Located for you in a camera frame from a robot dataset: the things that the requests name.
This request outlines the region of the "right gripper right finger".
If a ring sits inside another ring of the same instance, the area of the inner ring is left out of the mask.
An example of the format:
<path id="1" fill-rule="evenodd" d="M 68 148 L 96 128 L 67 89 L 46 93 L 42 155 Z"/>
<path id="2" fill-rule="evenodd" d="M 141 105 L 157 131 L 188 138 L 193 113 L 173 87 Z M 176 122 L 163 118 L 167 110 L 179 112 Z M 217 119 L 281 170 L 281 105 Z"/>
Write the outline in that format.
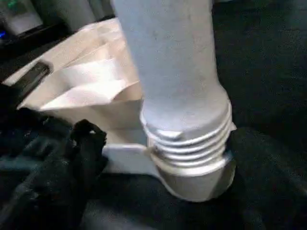
<path id="1" fill-rule="evenodd" d="M 242 212 L 250 230 L 307 228 L 307 162 L 254 129 L 232 131 L 230 150 L 243 185 Z"/>

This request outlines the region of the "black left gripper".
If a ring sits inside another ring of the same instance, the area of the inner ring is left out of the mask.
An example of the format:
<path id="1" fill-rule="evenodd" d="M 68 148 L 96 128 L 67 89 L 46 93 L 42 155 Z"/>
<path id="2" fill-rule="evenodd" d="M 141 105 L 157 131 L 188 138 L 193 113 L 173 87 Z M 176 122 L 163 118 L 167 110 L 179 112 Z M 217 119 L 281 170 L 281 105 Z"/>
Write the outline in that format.
<path id="1" fill-rule="evenodd" d="M 33 83 L 51 73 L 51 64 L 39 61 L 25 74 L 24 80 Z M 72 125 L 58 117 L 26 107 L 17 108 L 18 90 L 0 85 L 0 154 L 18 156 L 27 147 L 57 144 L 67 136 Z"/>

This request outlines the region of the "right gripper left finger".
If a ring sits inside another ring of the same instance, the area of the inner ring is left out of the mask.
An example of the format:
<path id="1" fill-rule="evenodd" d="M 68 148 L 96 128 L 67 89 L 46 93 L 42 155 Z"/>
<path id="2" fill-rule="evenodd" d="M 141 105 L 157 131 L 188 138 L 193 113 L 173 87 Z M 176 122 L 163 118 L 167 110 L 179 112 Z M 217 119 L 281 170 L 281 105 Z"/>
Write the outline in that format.
<path id="1" fill-rule="evenodd" d="M 2 230 L 75 230 L 105 166 L 106 132 L 88 120 L 19 183 L 0 211 Z"/>

